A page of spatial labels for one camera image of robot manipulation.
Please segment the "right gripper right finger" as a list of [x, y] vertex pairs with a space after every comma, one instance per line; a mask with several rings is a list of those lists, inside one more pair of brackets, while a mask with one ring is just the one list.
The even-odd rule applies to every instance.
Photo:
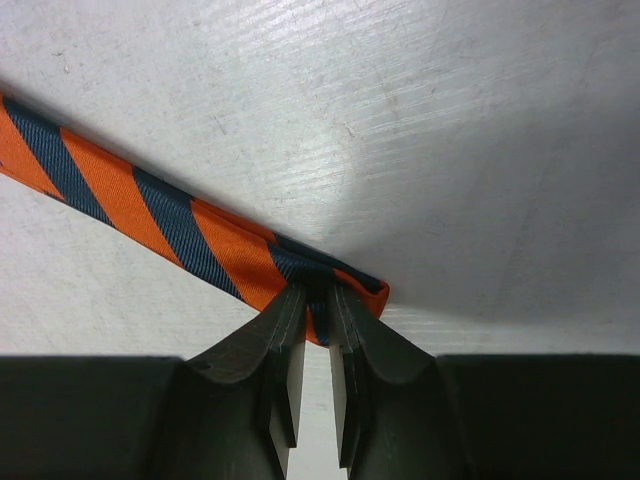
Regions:
[[377, 319], [349, 288], [328, 294], [338, 458], [351, 479], [469, 479], [435, 358]]

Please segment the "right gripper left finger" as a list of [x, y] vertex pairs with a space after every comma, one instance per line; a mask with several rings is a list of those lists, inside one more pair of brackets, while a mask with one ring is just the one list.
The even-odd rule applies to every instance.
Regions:
[[163, 402], [152, 479], [283, 479], [297, 445], [307, 292], [266, 309], [186, 361]]

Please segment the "orange navy striped tie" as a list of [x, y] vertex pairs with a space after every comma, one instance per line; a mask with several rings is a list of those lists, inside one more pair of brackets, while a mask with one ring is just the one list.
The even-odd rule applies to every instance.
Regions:
[[246, 305], [264, 310], [290, 283], [307, 289], [306, 337], [329, 342], [329, 287], [353, 289], [375, 316], [387, 283], [176, 188], [1, 99], [1, 172], [126, 235]]

